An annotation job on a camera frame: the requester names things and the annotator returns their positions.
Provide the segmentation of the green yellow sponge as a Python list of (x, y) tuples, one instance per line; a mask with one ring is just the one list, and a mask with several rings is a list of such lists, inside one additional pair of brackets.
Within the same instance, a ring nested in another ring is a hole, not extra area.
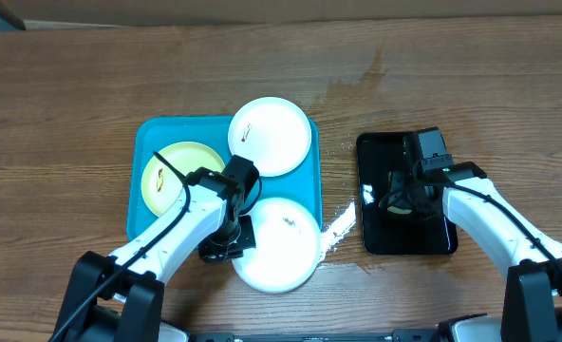
[(404, 189), (397, 190), (391, 194), (384, 206), (387, 212), (398, 215), (411, 214), (415, 208), (415, 204)]

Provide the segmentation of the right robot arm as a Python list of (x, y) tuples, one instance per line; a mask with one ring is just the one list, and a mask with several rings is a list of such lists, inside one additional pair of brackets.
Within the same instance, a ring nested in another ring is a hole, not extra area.
[(562, 243), (533, 226), (471, 161), (456, 163), (436, 127), (402, 137), (405, 170), (392, 173), (382, 208), (407, 204), (414, 218), (462, 228), (505, 278), (502, 315), (442, 321), (440, 341), (562, 341)]

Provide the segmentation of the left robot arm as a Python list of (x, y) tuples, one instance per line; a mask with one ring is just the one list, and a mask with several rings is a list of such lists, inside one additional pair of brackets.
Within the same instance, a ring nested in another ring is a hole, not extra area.
[(220, 172), (172, 172), (182, 190), (167, 211), (110, 255), (88, 251), (77, 260), (52, 340), (189, 340), (161, 318), (165, 286), (193, 251), (216, 263), (254, 247), (245, 201), (261, 181), (253, 162), (239, 156)]

